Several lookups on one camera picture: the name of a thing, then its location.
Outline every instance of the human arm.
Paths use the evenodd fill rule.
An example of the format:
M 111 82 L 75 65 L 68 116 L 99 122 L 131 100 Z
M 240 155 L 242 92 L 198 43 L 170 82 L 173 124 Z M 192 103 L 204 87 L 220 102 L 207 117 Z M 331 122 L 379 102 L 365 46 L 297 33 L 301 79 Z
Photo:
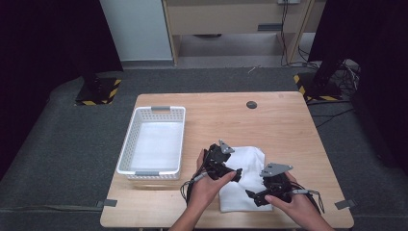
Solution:
M 285 172 L 289 180 L 296 182 L 296 179 Z M 304 194 L 293 194 L 291 203 L 287 203 L 273 195 L 266 195 L 265 200 L 271 205 L 281 209 L 294 222 L 309 231 L 332 231 L 334 230 L 327 221 L 318 213 L 315 206 Z
M 201 167 L 204 157 L 202 150 L 197 159 L 197 169 Z M 208 175 L 194 183 L 189 204 L 183 214 L 170 227 L 169 231 L 191 231 L 198 223 L 204 210 L 213 202 L 219 190 L 230 182 L 236 172 L 231 171 L 223 177 L 213 180 Z

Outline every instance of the gray tape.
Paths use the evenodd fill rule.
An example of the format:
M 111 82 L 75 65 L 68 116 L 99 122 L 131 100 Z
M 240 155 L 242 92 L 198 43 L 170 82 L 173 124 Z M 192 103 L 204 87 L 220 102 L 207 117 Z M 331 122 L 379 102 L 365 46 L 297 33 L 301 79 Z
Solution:
M 342 200 L 342 201 L 336 202 L 334 203 L 334 205 L 336 205 L 338 210 L 341 210 L 344 208 L 354 207 L 357 205 L 357 203 L 354 200 L 349 199 L 349 200 Z
M 160 176 L 159 171 L 135 171 L 137 176 Z
M 105 199 L 103 202 L 104 206 L 116 207 L 117 200 Z
M 170 106 L 153 106 L 152 111 L 170 111 Z

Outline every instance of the white cloth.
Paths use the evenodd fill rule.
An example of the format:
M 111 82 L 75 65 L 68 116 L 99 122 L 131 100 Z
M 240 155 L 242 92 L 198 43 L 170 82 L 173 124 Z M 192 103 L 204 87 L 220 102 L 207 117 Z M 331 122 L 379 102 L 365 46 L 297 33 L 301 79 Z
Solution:
M 259 175 L 264 169 L 265 154 L 253 146 L 233 147 L 235 152 L 225 163 L 232 169 L 242 168 L 240 182 L 230 182 L 219 191 L 219 204 L 222 213 L 236 211 L 270 211 L 270 204 L 257 207 L 254 199 L 245 190 L 258 193 L 265 190 L 263 178 Z

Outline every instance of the power cord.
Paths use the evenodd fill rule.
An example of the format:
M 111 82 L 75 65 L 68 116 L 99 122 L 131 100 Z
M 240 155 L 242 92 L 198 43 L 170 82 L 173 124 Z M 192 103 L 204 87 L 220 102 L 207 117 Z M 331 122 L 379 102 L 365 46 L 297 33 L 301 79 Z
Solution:
M 0 208 L 0 211 L 44 211 L 53 210 L 60 212 L 102 212 L 103 207 L 78 206 L 78 205 L 31 205 L 11 208 Z
M 352 109 L 345 110 L 344 112 L 341 112 L 341 113 L 338 113 L 338 114 L 335 114 L 335 115 L 312 115 L 312 117 L 330 117 L 329 119 L 325 120 L 323 123 L 316 126 L 317 128 L 319 128 L 323 124 L 331 121 L 333 118 L 335 118 L 337 116 L 341 116 L 341 115 L 349 113 L 349 112 L 353 112 L 353 111 L 354 111 L 354 109 L 352 108 Z

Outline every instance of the black cable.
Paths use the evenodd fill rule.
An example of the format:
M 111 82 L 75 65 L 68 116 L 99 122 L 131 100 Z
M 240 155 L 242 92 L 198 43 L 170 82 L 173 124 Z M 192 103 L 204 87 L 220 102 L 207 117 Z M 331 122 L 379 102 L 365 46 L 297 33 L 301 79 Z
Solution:
M 325 123 L 331 121 L 331 120 L 332 120 L 333 118 L 335 118 L 336 116 L 341 116 L 341 115 L 343 115 L 343 114 L 346 114 L 346 113 L 349 113 L 349 112 L 352 112 L 352 111 L 354 111 L 354 109 L 348 109 L 348 110 L 346 110 L 346 111 L 344 111 L 344 112 L 342 112 L 342 113 L 335 114 L 335 115 L 312 115 L 312 116 L 314 116 L 314 117 L 316 117 L 316 116 L 330 117 L 329 119 L 327 119 L 327 120 L 324 121 L 323 123 L 321 123 L 321 124 L 319 124 L 319 125 L 316 126 L 317 128 L 319 128 L 321 125 L 323 125 L 323 124 L 325 124 Z
M 319 101 L 313 101 L 311 99 L 311 100 L 308 100 L 306 102 L 306 105 L 307 106 L 314 106 L 314 105 L 320 105 L 320 104 L 333 104 L 333 103 L 351 103 L 351 101 L 350 100 L 326 100 L 326 101 L 319 100 Z
M 53 210 L 60 212 L 102 212 L 103 207 L 89 207 L 79 205 L 31 205 L 11 208 L 0 208 L 0 211 L 36 211 Z

